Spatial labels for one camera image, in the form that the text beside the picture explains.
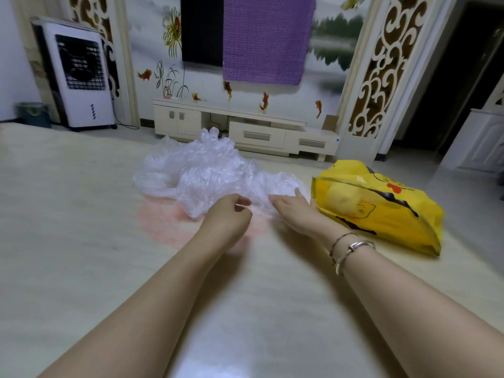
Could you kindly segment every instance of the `dark doorway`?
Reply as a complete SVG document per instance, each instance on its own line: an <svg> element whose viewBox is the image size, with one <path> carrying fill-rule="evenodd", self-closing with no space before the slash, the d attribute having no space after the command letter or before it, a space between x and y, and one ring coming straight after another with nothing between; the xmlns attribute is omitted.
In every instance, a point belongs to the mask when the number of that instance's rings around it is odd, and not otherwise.
<svg viewBox="0 0 504 378"><path fill-rule="evenodd" d="M504 8L470 2L399 144L446 154L503 72Z"/></svg>

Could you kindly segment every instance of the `purple patterned towel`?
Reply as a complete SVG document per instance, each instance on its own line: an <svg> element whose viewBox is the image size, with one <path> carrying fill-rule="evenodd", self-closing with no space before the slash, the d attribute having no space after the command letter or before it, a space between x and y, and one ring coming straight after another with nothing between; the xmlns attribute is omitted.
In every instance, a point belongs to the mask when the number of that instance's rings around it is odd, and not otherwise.
<svg viewBox="0 0 504 378"><path fill-rule="evenodd" d="M224 0L226 81L299 85L315 0Z"/></svg>

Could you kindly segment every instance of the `crumpled plastic wrap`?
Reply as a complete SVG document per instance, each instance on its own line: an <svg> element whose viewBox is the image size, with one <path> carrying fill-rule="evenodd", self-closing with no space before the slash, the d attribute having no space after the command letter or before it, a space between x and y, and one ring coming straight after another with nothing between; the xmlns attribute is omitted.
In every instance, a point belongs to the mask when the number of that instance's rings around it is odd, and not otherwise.
<svg viewBox="0 0 504 378"><path fill-rule="evenodd" d="M188 144L165 136L145 158L133 183L146 195L176 199L193 219L230 193L248 197L266 215L275 213L269 194L293 196L299 188L309 199L297 177L262 171L238 153L231 139L218 135L215 127L210 132L202 129L200 139Z"/></svg>

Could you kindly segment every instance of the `yellow cartoon bag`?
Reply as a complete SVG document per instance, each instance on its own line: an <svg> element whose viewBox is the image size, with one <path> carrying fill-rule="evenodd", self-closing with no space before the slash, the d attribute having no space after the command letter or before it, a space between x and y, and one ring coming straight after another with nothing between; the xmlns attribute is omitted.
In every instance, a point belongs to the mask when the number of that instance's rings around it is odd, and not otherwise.
<svg viewBox="0 0 504 378"><path fill-rule="evenodd" d="M425 192L373 173L362 162L338 160L313 178L312 198L324 215L350 229L426 254L441 252L443 210Z"/></svg>

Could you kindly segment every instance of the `air cooler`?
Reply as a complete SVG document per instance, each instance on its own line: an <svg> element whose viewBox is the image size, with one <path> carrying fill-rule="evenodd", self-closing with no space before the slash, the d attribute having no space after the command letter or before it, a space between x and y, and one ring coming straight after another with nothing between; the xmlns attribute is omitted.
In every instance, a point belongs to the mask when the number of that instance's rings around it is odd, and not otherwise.
<svg viewBox="0 0 504 378"><path fill-rule="evenodd" d="M117 128L100 34L81 24L32 19L61 124Z"/></svg>

